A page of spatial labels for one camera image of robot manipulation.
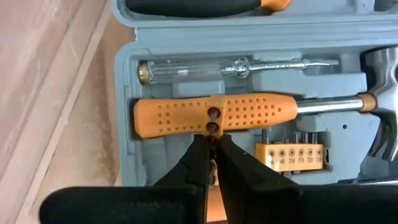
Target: screwdriver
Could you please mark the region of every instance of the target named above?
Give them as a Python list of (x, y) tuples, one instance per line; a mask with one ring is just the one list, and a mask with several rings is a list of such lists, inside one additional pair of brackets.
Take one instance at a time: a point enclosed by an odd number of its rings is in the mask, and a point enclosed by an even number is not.
[(173, 17), (232, 16), (256, 8), (280, 11), (290, 0), (126, 0), (126, 7), (136, 13)]
[[(133, 109), (134, 129), (142, 138), (166, 134), (206, 131), (209, 97), (157, 100), (141, 99)], [(338, 111), (369, 112), (376, 107), (369, 93), (342, 98), (295, 101), (275, 93), (250, 93), (225, 96), (223, 130), (266, 128), (291, 121), (297, 115)]]
[(247, 57), (237, 60), (204, 59), (166, 62), (144, 62), (138, 67), (143, 84), (170, 82), (202, 82), (225, 77), (246, 78), (250, 72), (276, 69), (306, 69), (309, 66), (338, 65), (337, 60), (290, 60), (284, 62), (250, 62)]

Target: orange handle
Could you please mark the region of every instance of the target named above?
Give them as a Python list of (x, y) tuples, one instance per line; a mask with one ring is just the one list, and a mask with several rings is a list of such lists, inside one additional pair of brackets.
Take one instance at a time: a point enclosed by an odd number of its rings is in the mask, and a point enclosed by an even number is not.
[(261, 0), (261, 7), (271, 9), (273, 11), (284, 10), (290, 0)]
[[(134, 127), (142, 138), (204, 132), (209, 97), (184, 100), (142, 99), (134, 106)], [(251, 93), (226, 96), (224, 130), (264, 128), (290, 121), (297, 116), (291, 96)]]

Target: gray plastic case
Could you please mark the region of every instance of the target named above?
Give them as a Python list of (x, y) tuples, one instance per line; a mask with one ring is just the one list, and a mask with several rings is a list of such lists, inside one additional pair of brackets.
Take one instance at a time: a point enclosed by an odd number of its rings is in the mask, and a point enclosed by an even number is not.
[[(114, 0), (113, 11), (122, 24), (135, 27), (137, 34), (136, 41), (125, 45), (115, 59), (123, 185), (154, 184), (178, 162), (193, 140), (191, 133), (134, 138), (132, 100), (263, 91), (286, 93), (297, 99), (353, 96), (368, 89), (360, 53), (398, 44), (398, 14), (394, 6), (378, 6), (370, 0), (292, 0), (286, 10), (272, 16), (256, 16), (261, 14), (256, 11), (210, 20), (139, 15), (129, 12), (124, 0)], [(273, 70), (246, 79), (233, 77), (214, 82), (141, 85), (137, 75), (140, 60), (232, 55), (259, 60), (331, 58), (338, 59), (340, 64), (304, 71)], [(367, 157), (379, 123), (377, 116), (357, 112), (301, 116), (272, 127), (271, 139), (282, 141), (289, 137), (290, 129), (320, 133), (320, 142), (329, 148), (330, 170), (292, 175), (292, 180), (299, 184), (353, 179), (360, 169), (361, 177), (380, 178), (392, 175), (390, 164)], [(261, 142), (260, 129), (229, 134), (252, 155), (254, 144)]]

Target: black handle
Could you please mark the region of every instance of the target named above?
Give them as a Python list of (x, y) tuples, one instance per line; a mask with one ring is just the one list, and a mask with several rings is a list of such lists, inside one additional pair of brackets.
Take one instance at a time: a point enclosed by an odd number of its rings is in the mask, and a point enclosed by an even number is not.
[(126, 0), (136, 13), (173, 17), (221, 17), (251, 11), (261, 0)]

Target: wooden surface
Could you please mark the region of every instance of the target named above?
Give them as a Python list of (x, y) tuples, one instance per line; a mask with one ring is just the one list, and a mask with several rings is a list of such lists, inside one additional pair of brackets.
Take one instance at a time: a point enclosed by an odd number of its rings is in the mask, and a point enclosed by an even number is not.
[(81, 1), (1, 3), (0, 178)]
[(19, 215), (105, 2), (85, 0), (80, 3), (57, 53), (52, 57), (52, 63), (1, 176), (1, 223), (14, 223)]
[(220, 187), (214, 186), (208, 191), (207, 222), (218, 222), (226, 220), (223, 198)]
[(26, 206), (30, 220), (37, 220), (43, 199), (69, 186), (114, 185), (119, 174), (119, 149), (114, 93), (114, 56), (134, 31), (113, 16), (95, 51), (76, 102), (51, 156), (47, 173), (34, 200)]

